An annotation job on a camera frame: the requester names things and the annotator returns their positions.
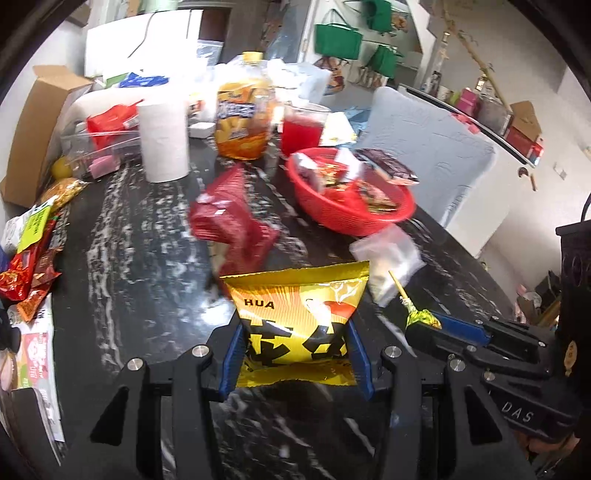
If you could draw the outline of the green lollipop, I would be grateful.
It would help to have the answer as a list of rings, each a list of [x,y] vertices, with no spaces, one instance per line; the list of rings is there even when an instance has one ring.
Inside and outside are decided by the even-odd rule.
[[[394,275],[392,270],[389,271],[389,274],[394,281],[394,285],[396,285],[399,295],[401,297],[401,303],[405,306],[408,311],[408,317],[406,326],[409,327],[414,323],[424,323],[429,325],[433,328],[442,330],[443,326],[440,320],[429,310],[423,309],[419,310],[415,304],[413,303],[412,299],[407,294],[406,290],[404,289],[402,283],[398,280],[398,278]]]

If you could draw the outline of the yellow peanut snack bag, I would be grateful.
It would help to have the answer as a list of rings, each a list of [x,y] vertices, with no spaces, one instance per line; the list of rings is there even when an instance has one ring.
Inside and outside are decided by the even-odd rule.
[[[368,261],[223,276],[245,328],[238,386],[356,385],[346,328],[369,277]]]

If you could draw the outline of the clear plastic snack bag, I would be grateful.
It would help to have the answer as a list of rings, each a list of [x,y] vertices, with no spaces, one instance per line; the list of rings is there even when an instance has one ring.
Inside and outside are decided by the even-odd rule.
[[[396,224],[356,240],[349,246],[349,251],[356,261],[370,262],[370,295],[382,308],[399,294],[392,276],[406,287],[425,266],[412,238]]]

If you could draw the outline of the dark red snack bag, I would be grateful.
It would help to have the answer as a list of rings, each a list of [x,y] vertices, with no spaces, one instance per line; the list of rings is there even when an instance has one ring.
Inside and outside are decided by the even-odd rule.
[[[188,212],[191,233],[228,246],[220,276],[259,271],[280,232],[256,220],[245,196],[245,171],[235,165],[207,186]]]

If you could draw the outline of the grey leaf pattern chair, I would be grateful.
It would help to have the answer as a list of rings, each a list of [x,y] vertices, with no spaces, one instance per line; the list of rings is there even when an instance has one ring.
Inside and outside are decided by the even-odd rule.
[[[444,227],[496,161],[493,145],[449,111],[390,87],[375,91],[356,148],[383,150],[409,167],[419,179],[415,201]]]

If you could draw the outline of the brown chocolate snack pack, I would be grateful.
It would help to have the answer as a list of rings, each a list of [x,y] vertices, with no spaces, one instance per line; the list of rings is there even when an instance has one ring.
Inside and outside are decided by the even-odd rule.
[[[353,151],[362,162],[393,185],[412,186],[420,183],[418,176],[388,152],[375,148],[360,148]]]

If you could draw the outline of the snack packets pile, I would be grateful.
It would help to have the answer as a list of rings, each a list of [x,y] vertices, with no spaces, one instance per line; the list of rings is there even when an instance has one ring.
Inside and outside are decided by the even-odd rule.
[[[23,322],[33,321],[60,276],[54,263],[62,248],[52,247],[50,242],[63,208],[87,186],[87,182],[74,177],[57,181],[43,193],[38,204],[5,230],[2,250],[7,252],[13,244],[16,252],[1,273],[1,298],[16,306]]]

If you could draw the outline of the red plastic basket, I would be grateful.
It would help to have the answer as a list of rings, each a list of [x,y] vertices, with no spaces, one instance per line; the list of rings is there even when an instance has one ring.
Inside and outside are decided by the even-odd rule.
[[[332,231],[365,237],[409,219],[413,186],[393,185],[353,155],[356,149],[315,147],[287,159],[298,205]]]

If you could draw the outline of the white paper towel roll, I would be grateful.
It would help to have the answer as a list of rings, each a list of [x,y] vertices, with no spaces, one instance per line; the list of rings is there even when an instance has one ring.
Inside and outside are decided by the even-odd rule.
[[[189,173],[187,106],[179,98],[143,100],[137,105],[140,151],[150,183],[184,178]]]

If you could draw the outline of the cup of red drink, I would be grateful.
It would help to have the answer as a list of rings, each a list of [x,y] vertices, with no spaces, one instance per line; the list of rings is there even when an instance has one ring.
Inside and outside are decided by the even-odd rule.
[[[280,134],[280,151],[284,158],[297,151],[318,147],[331,110],[308,104],[284,106],[283,131]]]

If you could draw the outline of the iced tea bottle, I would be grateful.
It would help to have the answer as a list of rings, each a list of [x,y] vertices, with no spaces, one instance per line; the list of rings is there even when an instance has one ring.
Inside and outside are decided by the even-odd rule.
[[[257,160],[266,152],[276,103],[263,53],[243,52],[226,65],[223,80],[216,95],[214,142],[218,154],[233,160]]]

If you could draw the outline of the green tote bag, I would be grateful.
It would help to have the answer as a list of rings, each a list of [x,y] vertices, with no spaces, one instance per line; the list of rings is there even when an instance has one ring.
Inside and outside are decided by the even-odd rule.
[[[315,53],[325,57],[357,60],[360,57],[363,34],[349,25],[338,10],[325,13],[321,23],[315,24]]]
[[[396,48],[381,44],[370,57],[368,67],[384,77],[394,78],[398,63],[402,58],[403,55]]]
[[[363,0],[363,18],[370,30],[378,33],[392,31],[392,6],[388,0]]]

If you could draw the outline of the blue tissue pack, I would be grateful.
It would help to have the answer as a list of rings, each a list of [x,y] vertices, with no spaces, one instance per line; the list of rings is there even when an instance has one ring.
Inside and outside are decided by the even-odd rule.
[[[130,72],[123,80],[118,84],[120,88],[139,88],[139,87],[153,87],[165,85],[169,82],[169,78],[166,76],[142,76],[134,72]]]

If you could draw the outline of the cardboard box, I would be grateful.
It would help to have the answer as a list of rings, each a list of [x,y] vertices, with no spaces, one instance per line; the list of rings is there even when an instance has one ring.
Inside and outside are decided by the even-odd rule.
[[[38,65],[36,80],[14,133],[7,171],[1,182],[4,201],[31,207],[60,156],[61,131],[68,109],[90,91],[92,81],[63,65]]]

